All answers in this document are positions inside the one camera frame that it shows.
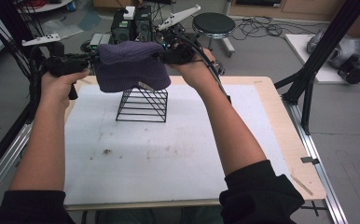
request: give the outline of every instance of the folded cloth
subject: folded cloth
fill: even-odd
[[[94,69],[101,91],[119,92],[135,86],[149,90],[145,84],[154,91],[166,89],[171,80],[165,66],[152,57],[160,51],[162,45],[154,42],[99,45],[100,61],[94,64]]]

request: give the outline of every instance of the person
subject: person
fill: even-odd
[[[210,60],[215,57],[204,50]],[[203,100],[228,190],[221,192],[224,223],[294,223],[304,204],[285,175],[276,176],[261,146],[201,58],[172,65]],[[64,112],[71,84],[89,71],[62,77],[45,74],[40,105],[21,163],[0,206],[0,223],[75,223],[63,208]]]

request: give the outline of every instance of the black sleeve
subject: black sleeve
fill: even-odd
[[[9,190],[0,206],[0,223],[75,223],[57,190]]]
[[[305,203],[285,175],[275,175],[270,161],[243,167],[225,180],[224,223],[295,223],[290,216]]]

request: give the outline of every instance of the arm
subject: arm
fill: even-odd
[[[204,51],[212,60],[210,51]],[[203,62],[173,66],[203,100],[225,175],[266,160],[261,146],[217,86]]]
[[[69,106],[71,84],[86,77],[89,70],[72,75],[42,77],[41,100],[31,136],[10,190],[63,190],[64,112]]]

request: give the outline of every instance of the forearm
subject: forearm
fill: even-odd
[[[42,103],[11,190],[53,189],[64,186],[64,110],[59,104]]]
[[[259,143],[215,80],[207,77],[211,74],[201,76],[205,77],[204,83],[196,90],[206,106],[224,173],[228,175],[244,166],[264,161],[266,156]]]

